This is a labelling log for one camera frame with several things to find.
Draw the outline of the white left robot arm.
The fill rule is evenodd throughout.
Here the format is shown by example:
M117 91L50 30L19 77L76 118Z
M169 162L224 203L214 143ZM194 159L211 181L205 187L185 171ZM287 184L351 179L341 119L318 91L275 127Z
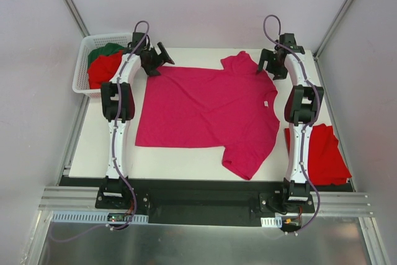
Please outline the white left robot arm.
M110 135L106 178L128 176L125 147L130 121L135 115L132 81L137 71L143 68L147 76L159 76L160 66L174 63L162 42L154 47L147 33L134 32L114 76L109 82L101 84L102 115L108 121Z

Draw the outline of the pink t shirt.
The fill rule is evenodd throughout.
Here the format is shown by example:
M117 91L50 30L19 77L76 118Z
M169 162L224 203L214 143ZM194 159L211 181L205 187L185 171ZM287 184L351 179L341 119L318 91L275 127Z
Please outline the pink t shirt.
M162 66L146 82L136 145L224 148L222 165L250 180L274 149L277 89L244 51L221 69Z

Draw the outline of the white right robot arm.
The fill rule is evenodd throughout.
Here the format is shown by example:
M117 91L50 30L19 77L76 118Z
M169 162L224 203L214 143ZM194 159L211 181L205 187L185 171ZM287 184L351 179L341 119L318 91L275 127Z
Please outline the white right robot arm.
M290 77L292 90L284 109L289 124L288 168L283 182L279 206L286 212L299 208L310 197L308 155L313 125L319 117L324 89L316 86L304 66L305 50L297 45L292 33L285 33L275 41L273 51L263 49L257 73L267 71L274 80Z

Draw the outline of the white perforated plastic basket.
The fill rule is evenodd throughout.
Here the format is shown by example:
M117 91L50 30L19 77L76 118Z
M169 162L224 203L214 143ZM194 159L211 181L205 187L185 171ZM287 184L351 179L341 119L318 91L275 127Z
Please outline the white perforated plastic basket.
M132 40L131 32L115 34L99 34L84 37L79 47L76 67L74 71L72 90L77 94L84 94L90 98L100 97L100 89L89 87L88 55L93 50L105 46L107 43L117 43L126 47Z

